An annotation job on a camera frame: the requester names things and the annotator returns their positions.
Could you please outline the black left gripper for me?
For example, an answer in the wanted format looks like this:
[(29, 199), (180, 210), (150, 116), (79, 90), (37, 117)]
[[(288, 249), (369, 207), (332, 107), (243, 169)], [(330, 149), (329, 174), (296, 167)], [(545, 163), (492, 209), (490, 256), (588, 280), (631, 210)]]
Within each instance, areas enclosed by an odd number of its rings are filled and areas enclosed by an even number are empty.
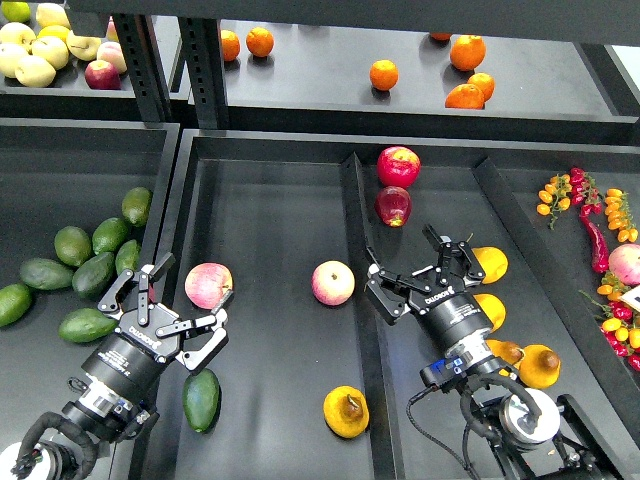
[[(97, 303), (103, 314), (124, 314), (123, 301), (136, 292), (139, 314), (146, 314), (153, 303), (153, 285), (175, 263), (166, 253), (155, 264), (141, 270), (124, 269)], [(207, 315), (183, 319), (158, 303), (149, 311), (147, 326), (140, 326), (136, 310), (121, 318), (119, 332), (108, 335), (82, 364), (85, 373), (106, 385), (120, 397), (142, 399), (173, 361), (190, 375), (199, 374), (228, 342), (225, 308), (232, 301), (227, 290)]]

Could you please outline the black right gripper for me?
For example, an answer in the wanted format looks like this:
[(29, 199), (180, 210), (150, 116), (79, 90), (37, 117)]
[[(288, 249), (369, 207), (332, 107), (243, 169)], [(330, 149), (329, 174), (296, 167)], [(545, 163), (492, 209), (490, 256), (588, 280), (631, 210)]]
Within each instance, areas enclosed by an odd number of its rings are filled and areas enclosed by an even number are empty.
[(438, 253), (436, 285), (446, 288), (436, 293), (411, 291), (412, 281), (384, 268), (374, 248), (366, 244), (370, 264), (365, 291), (388, 325), (395, 325), (411, 309), (444, 358), (484, 359), (490, 355), (485, 338), (493, 324), (475, 298), (464, 290), (481, 284), (485, 271), (467, 241), (454, 242), (446, 235), (438, 235), (430, 224), (422, 232)]

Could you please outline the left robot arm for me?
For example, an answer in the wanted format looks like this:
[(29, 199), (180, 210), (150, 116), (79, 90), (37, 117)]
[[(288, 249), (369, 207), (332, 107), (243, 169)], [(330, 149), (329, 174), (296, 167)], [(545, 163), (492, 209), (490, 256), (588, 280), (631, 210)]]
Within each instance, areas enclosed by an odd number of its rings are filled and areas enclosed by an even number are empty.
[(220, 386), (208, 365), (227, 343), (226, 305), (233, 296), (228, 271), (192, 269), (185, 291), (207, 314), (183, 319), (154, 299), (153, 285), (174, 262), (167, 254), (139, 271), (123, 270), (97, 305), (112, 332), (83, 363), (85, 381), (71, 378), (79, 398), (59, 413), (38, 417), (18, 443), (1, 454), (4, 479), (85, 479), (110, 446), (133, 440), (159, 418), (149, 393), (172, 362), (189, 373), (182, 392), (188, 423), (198, 432), (213, 424)]

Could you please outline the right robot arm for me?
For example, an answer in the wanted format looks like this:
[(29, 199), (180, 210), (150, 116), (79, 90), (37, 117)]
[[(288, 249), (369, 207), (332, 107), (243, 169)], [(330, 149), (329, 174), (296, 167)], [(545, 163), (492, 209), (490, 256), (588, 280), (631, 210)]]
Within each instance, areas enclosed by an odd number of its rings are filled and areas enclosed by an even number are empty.
[(408, 403), (456, 391), (463, 433), (487, 442), (506, 479), (535, 478), (524, 456), (546, 442), (562, 461), (550, 479), (622, 478), (613, 452), (575, 399), (551, 398), (527, 385), (522, 370), (490, 348), (492, 323), (469, 291), (486, 274), (469, 244), (440, 236), (430, 225), (423, 233), (438, 255), (435, 264), (399, 274), (373, 258), (365, 286), (388, 324), (413, 317), (436, 349), (435, 361), (420, 372), (424, 389)]

